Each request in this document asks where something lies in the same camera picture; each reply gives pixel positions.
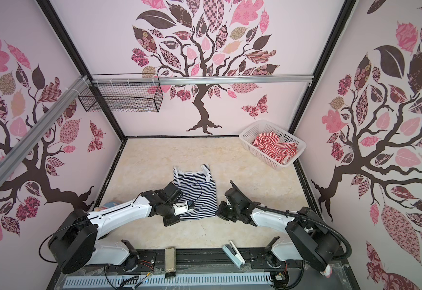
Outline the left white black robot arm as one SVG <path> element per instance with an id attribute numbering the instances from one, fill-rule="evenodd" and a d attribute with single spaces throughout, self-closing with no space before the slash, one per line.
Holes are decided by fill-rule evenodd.
<path id="1" fill-rule="evenodd" d="M 180 222 L 194 208 L 191 201 L 179 202 L 182 191 L 173 183 L 161 190 L 140 193 L 135 199 L 86 213 L 74 210 L 50 236 L 48 248 L 63 274 L 72 274 L 87 265 L 113 265 L 132 271 L 139 254 L 128 240 L 106 242 L 102 238 L 133 221 L 161 216 L 164 226 Z"/>

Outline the navy white striped tank top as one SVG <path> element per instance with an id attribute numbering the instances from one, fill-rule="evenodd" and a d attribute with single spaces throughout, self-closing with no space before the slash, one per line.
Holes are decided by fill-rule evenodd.
<path id="1" fill-rule="evenodd" d="M 208 164 L 197 172 L 184 172 L 174 167 L 173 183 L 183 193 L 179 203 L 193 202 L 194 210 L 180 215 L 181 221 L 198 221 L 215 216 L 218 210 L 217 185 Z"/>

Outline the red white striped tank top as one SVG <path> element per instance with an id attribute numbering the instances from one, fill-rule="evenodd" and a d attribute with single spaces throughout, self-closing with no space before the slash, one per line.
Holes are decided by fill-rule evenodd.
<path id="1" fill-rule="evenodd" d="M 259 134 L 252 145 L 281 165 L 287 164 L 298 153 L 296 143 L 280 142 L 274 132 Z"/>

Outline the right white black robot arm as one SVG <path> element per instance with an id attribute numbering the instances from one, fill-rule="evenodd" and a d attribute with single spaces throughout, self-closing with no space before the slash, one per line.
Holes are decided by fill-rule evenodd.
<path id="1" fill-rule="evenodd" d="M 253 227 L 266 227 L 288 235 L 275 238 L 268 245 L 268 259 L 280 262 L 301 260 L 311 268 L 325 272 L 344 243 L 341 234 L 328 226 L 310 208 L 299 211 L 271 209 L 252 201 L 234 182 L 225 192 L 226 200 L 218 206 L 216 215 L 230 222 L 242 222 Z"/>

